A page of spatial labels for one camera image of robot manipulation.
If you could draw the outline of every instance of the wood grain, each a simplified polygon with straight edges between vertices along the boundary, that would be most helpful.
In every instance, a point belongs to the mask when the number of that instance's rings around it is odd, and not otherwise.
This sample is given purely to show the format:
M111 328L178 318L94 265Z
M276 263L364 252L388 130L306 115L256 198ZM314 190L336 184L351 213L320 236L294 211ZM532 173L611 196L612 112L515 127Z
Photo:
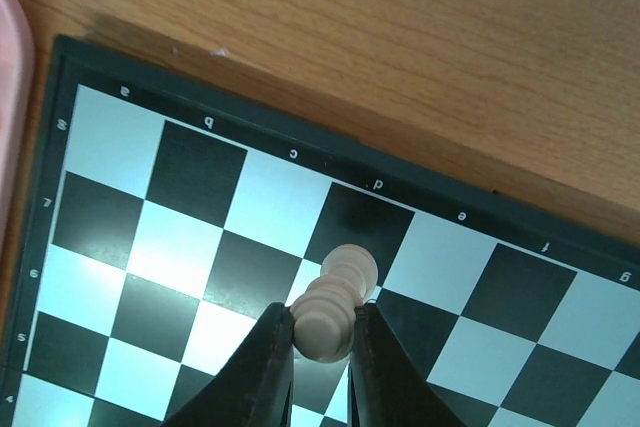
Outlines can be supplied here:
M640 243L640 0L21 2L39 55L3 298L56 33Z

